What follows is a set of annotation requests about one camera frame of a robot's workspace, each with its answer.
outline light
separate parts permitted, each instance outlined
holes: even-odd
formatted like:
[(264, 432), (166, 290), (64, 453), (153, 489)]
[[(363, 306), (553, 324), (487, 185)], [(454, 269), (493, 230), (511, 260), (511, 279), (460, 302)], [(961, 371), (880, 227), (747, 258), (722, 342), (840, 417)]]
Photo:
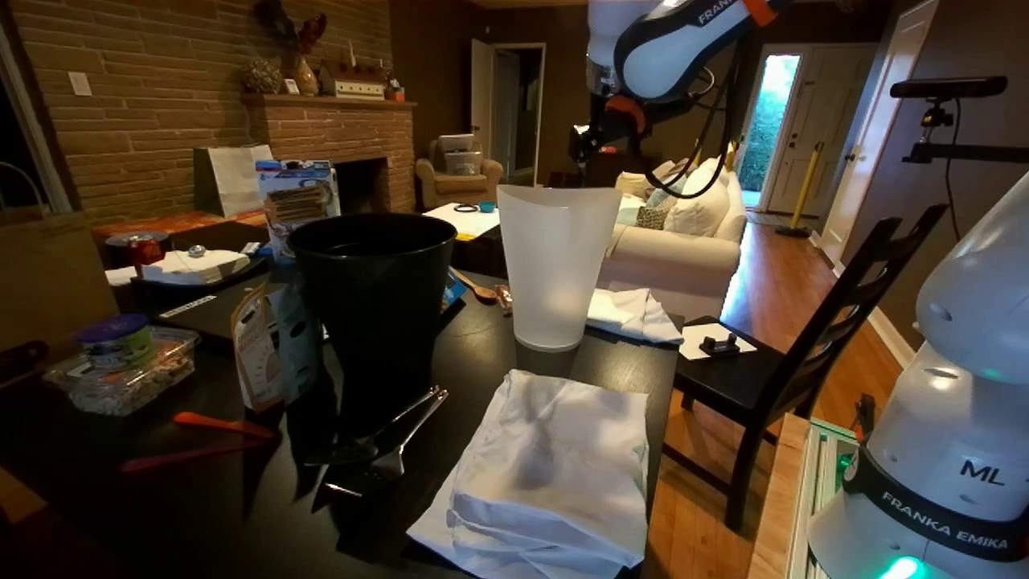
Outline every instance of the light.
[(899, 557), (899, 560), (893, 560), (891, 569), (883, 569), (879, 579), (919, 579), (921, 569), (925, 569), (921, 560), (915, 560), (915, 557)]
[(957, 367), (930, 367), (930, 391), (949, 392), (961, 382), (961, 371)]

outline white cloth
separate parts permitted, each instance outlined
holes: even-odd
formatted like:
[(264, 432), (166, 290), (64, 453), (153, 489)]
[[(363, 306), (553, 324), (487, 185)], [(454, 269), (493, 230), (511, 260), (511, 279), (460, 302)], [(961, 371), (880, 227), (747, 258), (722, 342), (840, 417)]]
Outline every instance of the white cloth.
[(499, 210), (493, 210), (493, 212), (479, 212), (479, 210), (475, 212), (460, 212), (456, 204), (426, 210), (425, 216), (450, 223), (456, 230), (456, 243), (483, 239), (485, 231), (502, 227), (502, 212)]
[[(700, 351), (704, 339), (711, 339), (711, 342), (726, 342), (726, 339), (731, 339), (731, 328), (722, 328), (719, 323), (686, 324), (686, 328), (681, 328), (679, 354), (681, 354), (686, 359), (706, 359), (706, 351)], [(755, 346), (741, 342), (740, 334), (735, 334), (735, 347), (740, 347), (740, 354), (755, 351)]]
[(670, 311), (646, 288), (639, 290), (596, 290), (584, 324), (622, 334), (633, 342), (679, 346), (681, 334)]
[(252, 264), (240, 251), (166, 251), (162, 260), (142, 267), (142, 279), (166, 288), (213, 288), (240, 275)]
[(511, 371), (408, 539), (493, 579), (596, 579), (646, 547), (646, 392)]

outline folded towel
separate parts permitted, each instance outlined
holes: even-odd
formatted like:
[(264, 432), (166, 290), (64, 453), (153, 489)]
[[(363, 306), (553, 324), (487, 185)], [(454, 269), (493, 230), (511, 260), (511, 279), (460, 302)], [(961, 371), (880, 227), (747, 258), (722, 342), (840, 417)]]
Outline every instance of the folded towel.
[(646, 392), (511, 371), (408, 539), (475, 577), (618, 577), (646, 547), (646, 457)]
[(681, 334), (666, 316), (662, 302), (646, 288), (639, 290), (596, 290), (584, 324), (622, 334), (633, 342), (679, 346)]

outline white plastic cup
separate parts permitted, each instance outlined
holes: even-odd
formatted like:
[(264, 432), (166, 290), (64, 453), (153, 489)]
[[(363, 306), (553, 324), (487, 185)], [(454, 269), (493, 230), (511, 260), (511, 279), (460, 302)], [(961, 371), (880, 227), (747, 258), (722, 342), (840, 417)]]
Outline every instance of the white plastic cup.
[(618, 199), (610, 188), (499, 188), (517, 346), (572, 351), (582, 342)]

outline decorative figure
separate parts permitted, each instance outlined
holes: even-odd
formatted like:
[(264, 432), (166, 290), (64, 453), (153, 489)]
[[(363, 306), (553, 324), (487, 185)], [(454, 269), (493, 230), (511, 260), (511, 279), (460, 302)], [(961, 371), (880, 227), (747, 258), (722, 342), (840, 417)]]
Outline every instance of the decorative figure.
[(282, 0), (258, 0), (253, 7), (258, 20), (267, 26), (267, 34), (282, 42), (282, 73), (294, 81), (303, 98), (319, 95), (319, 76), (309, 65), (312, 50), (323, 36), (327, 15), (309, 15), (299, 26), (282, 10)]

